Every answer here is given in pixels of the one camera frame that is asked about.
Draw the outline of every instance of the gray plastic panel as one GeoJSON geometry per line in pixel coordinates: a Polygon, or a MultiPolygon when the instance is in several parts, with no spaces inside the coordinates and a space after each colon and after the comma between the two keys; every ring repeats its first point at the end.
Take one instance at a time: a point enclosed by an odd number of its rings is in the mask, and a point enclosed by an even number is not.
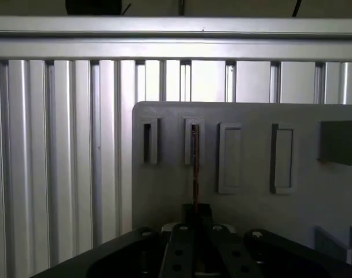
{"type": "MultiPolygon", "coordinates": [[[[134,228],[160,229],[166,223],[178,222],[181,204],[192,202],[192,166],[185,165],[185,118],[204,119],[206,151],[200,167],[199,198],[211,204],[216,222],[232,224],[239,234],[252,228],[268,229],[310,247],[313,228],[321,225],[341,242],[348,242],[347,229],[352,226],[352,166],[323,163],[317,158],[319,123],[352,120],[352,105],[137,104],[133,111],[134,228]],[[159,119],[157,165],[142,163],[142,117],[159,119]],[[241,140],[239,165],[225,157],[224,169],[218,167],[221,123],[239,123],[241,140]],[[270,192],[273,124],[280,129],[290,127],[298,144],[292,145],[298,157],[292,164],[296,174],[290,174],[295,191],[289,195],[270,192]],[[231,175],[234,169],[239,169],[239,174],[231,175]],[[223,184],[219,184],[221,173],[225,175],[223,184]],[[220,194],[219,185],[231,186],[233,192],[220,194]]],[[[237,149],[236,142],[233,145],[230,151],[237,149]]],[[[283,186],[278,189],[287,191],[292,184],[283,186]]]]}

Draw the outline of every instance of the rectangular hole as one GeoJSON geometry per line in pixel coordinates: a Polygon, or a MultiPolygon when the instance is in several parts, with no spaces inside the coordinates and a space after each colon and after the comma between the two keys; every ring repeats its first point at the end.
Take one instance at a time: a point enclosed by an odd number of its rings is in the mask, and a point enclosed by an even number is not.
{"type": "Polygon", "coordinates": [[[198,204],[199,125],[192,125],[193,203],[198,204]]]}
{"type": "Polygon", "coordinates": [[[315,63],[314,103],[325,103],[325,64],[315,63]]]}
{"type": "Polygon", "coordinates": [[[272,125],[271,154],[270,154],[270,180],[269,180],[270,192],[272,194],[276,193],[275,170],[276,170],[276,139],[277,139],[278,128],[279,128],[278,124],[272,125]]]}
{"type": "Polygon", "coordinates": [[[152,125],[150,123],[144,124],[144,163],[151,161],[151,134],[152,125]]]}
{"type": "Polygon", "coordinates": [[[166,101],[167,64],[164,60],[159,62],[159,74],[159,101],[166,101]]]}
{"type": "Polygon", "coordinates": [[[58,249],[56,238],[56,225],[57,216],[54,214],[54,161],[53,161],[53,122],[54,122],[54,103],[53,103],[53,92],[54,92],[54,61],[45,61],[45,117],[46,117],[46,169],[47,169],[47,210],[48,210],[48,223],[49,223],[49,251],[50,251],[50,261],[49,265],[54,266],[58,264],[58,249]]]}
{"type": "Polygon", "coordinates": [[[270,103],[280,103],[281,63],[272,62],[270,66],[270,103]]]}

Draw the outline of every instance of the rectangular slot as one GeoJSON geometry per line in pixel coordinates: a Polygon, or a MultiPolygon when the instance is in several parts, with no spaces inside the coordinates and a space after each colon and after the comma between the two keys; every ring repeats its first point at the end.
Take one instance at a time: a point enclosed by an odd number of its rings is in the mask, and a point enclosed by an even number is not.
{"type": "Polygon", "coordinates": [[[73,130],[73,63],[71,61],[54,62],[54,90],[52,92],[54,138],[52,140],[53,195],[57,225],[54,227],[58,238],[58,262],[70,259],[76,253],[74,227],[75,209],[75,150],[73,130]]]}
{"type": "MultiPolygon", "coordinates": [[[[132,110],[135,97],[135,61],[120,62],[120,184],[132,183],[132,110]]],[[[120,234],[132,230],[132,188],[121,186],[120,234]]]]}
{"type": "Polygon", "coordinates": [[[89,61],[75,61],[75,133],[76,133],[76,176],[79,190],[77,197],[77,254],[93,248],[92,245],[92,137],[91,137],[91,70],[89,61]]]}
{"type": "Polygon", "coordinates": [[[34,223],[34,237],[38,242],[38,248],[35,250],[35,268],[36,272],[41,272],[49,268],[49,156],[47,149],[48,131],[46,126],[49,124],[48,98],[47,89],[47,66],[44,61],[30,61],[30,77],[33,82],[30,83],[31,95],[31,145],[32,145],[32,169],[34,174],[31,178],[32,197],[34,209],[32,210],[34,223]]]}
{"type": "Polygon", "coordinates": [[[241,127],[221,123],[219,135],[218,193],[235,194],[239,188],[241,127]]]}
{"type": "Polygon", "coordinates": [[[298,142],[292,125],[273,124],[270,160],[270,192],[291,194],[298,168],[298,142]]]}
{"type": "Polygon", "coordinates": [[[143,160],[144,163],[158,163],[158,118],[143,119],[143,160]]]}
{"type": "Polygon", "coordinates": [[[185,121],[185,165],[192,164],[192,127],[199,126],[199,165],[204,163],[204,139],[206,128],[203,118],[184,118],[185,121]]]}
{"type": "Polygon", "coordinates": [[[315,63],[314,103],[324,104],[325,101],[325,64],[315,63]]]}
{"type": "Polygon", "coordinates": [[[92,226],[93,246],[102,243],[101,224],[101,132],[100,132],[100,66],[99,61],[91,61],[91,101],[92,101],[92,226]]]}
{"type": "Polygon", "coordinates": [[[280,102],[281,64],[272,62],[270,65],[270,103],[280,102]]]}
{"type": "Polygon", "coordinates": [[[270,62],[237,62],[236,80],[237,103],[270,102],[270,62]]]}
{"type": "Polygon", "coordinates": [[[193,155],[193,205],[198,206],[199,195],[199,125],[192,125],[192,155],[193,155]]]}
{"type": "Polygon", "coordinates": [[[152,149],[151,132],[152,125],[150,123],[144,124],[144,163],[150,162],[150,154],[152,149]]]}

